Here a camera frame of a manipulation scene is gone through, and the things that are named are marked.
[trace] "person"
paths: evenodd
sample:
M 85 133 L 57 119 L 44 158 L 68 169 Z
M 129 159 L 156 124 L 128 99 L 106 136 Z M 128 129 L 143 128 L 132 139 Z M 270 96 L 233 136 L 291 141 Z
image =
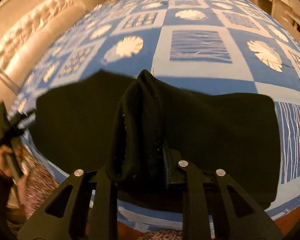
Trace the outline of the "person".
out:
M 59 183 L 48 170 L 37 162 L 33 162 L 31 169 L 25 170 L 24 176 L 16 183 L 19 208 L 7 208 L 11 188 L 14 184 L 12 173 L 6 161 L 6 155 L 15 153 L 19 163 L 23 163 L 27 149 L 21 143 L 13 149 L 3 145 L 0 147 L 0 212 L 5 213 L 10 230 L 17 235 L 22 225 L 44 203 L 47 197 L 59 186 Z M 89 217 L 86 227 L 86 235 L 89 235 Z M 142 233 L 133 230 L 123 223 L 118 222 L 119 240 L 181 240 L 182 231 L 162 229 Z

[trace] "folded black cloth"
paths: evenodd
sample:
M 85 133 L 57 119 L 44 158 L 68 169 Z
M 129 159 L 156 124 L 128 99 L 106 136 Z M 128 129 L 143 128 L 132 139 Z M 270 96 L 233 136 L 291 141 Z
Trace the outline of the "folded black cloth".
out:
M 264 95 L 209 96 L 146 70 L 137 80 L 101 71 L 39 98 L 30 132 L 41 153 L 66 172 L 106 163 L 118 185 L 153 192 L 163 188 L 166 138 L 183 159 L 206 171 L 224 169 L 267 208 L 280 169 L 274 109 Z

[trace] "person's hand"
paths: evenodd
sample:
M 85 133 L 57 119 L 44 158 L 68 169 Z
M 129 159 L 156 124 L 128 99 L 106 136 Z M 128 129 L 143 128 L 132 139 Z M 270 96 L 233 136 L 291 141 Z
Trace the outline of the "person's hand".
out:
M 23 146 L 20 145 L 14 149 L 14 153 L 15 153 L 16 158 L 19 163 L 23 159 L 23 148 L 22 147 Z M 13 153 L 13 150 L 10 149 L 9 147 L 7 147 L 5 145 L 0 147 L 0 172 L 3 175 L 7 176 L 8 178 L 12 177 L 12 172 L 11 172 L 11 169 L 7 162 L 7 154 L 11 154 L 11 153 Z

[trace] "metal bolt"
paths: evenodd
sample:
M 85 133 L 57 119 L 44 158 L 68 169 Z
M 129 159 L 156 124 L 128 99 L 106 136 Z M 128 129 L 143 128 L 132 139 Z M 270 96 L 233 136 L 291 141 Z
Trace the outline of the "metal bolt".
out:
M 188 166 L 189 163 L 187 161 L 179 161 L 178 164 L 181 167 L 186 167 L 186 166 Z
M 226 174 L 226 172 L 223 169 L 218 169 L 218 170 L 216 170 L 216 174 L 218 176 L 222 177 L 222 176 L 224 176 Z
M 77 176 L 77 177 L 80 177 L 80 176 L 82 176 L 83 175 L 83 170 L 76 170 L 75 172 L 74 172 L 74 175 L 75 176 Z

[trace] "bedsheet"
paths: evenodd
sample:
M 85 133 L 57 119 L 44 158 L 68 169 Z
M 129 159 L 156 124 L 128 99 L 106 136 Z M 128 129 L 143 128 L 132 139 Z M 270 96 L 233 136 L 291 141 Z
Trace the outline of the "bedsheet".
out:
M 300 46 L 263 10 L 247 0 L 121 0 L 97 6 L 49 48 L 10 115 L 35 108 L 49 89 L 100 69 L 133 77 L 147 69 L 170 85 L 211 95 L 270 96 L 282 153 L 277 197 L 266 212 L 276 220 L 300 205 Z M 66 179 L 36 149 L 29 132 L 22 139 L 59 182 Z M 142 232 L 182 228 L 182 214 L 123 201 L 118 219 Z

